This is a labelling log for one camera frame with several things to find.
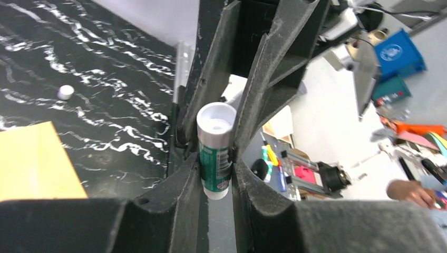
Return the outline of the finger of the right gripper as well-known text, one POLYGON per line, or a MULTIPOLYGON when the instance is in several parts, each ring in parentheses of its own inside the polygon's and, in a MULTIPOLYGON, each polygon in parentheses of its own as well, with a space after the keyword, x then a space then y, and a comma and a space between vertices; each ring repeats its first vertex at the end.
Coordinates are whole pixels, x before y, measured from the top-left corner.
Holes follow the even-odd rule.
POLYGON ((240 99, 233 131, 234 161, 258 129, 295 96, 329 6, 329 1, 279 1, 240 99))
POLYGON ((197 143, 196 116, 217 102, 228 85, 240 12, 240 1, 200 1, 196 48, 186 87, 179 94, 176 146, 197 143))

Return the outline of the white glue stick cap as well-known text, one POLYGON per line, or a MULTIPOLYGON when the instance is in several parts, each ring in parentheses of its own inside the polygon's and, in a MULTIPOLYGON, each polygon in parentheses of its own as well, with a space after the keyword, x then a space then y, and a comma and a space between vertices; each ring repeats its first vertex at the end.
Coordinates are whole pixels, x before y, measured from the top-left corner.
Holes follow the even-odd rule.
POLYGON ((74 94, 74 88, 71 85, 63 85, 59 88, 57 97, 60 100, 67 101, 69 100, 74 94))

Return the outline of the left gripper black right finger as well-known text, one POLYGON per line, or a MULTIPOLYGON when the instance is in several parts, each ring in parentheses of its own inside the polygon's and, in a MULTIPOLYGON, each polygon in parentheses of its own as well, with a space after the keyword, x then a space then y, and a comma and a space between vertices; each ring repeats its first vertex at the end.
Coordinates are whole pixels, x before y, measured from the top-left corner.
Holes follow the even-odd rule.
POLYGON ((418 206, 394 201, 292 201, 239 160, 232 170, 238 252, 446 252, 418 206))

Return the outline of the person's hand in background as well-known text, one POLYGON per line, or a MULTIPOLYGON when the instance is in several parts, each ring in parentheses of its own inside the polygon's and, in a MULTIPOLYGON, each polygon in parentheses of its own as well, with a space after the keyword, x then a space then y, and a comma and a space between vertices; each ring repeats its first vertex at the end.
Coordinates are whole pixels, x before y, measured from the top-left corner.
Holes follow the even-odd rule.
POLYGON ((434 191, 423 188, 418 181, 393 180, 386 189, 390 199, 415 203, 423 208, 433 209, 434 191))

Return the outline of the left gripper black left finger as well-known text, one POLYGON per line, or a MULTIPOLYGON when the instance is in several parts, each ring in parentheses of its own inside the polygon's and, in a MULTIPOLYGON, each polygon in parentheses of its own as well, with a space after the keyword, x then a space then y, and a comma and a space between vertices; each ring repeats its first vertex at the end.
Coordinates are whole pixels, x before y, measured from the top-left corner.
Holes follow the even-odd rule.
POLYGON ((195 252, 199 156, 135 199, 1 203, 1 252, 195 252))

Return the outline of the orange envelope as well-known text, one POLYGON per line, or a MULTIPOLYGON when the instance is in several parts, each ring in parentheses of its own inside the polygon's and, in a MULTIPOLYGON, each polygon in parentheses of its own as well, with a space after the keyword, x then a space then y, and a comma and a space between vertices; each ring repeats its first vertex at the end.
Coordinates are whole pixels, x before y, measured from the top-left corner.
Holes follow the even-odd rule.
POLYGON ((52 122, 1 132, 1 201, 85 198, 52 122))

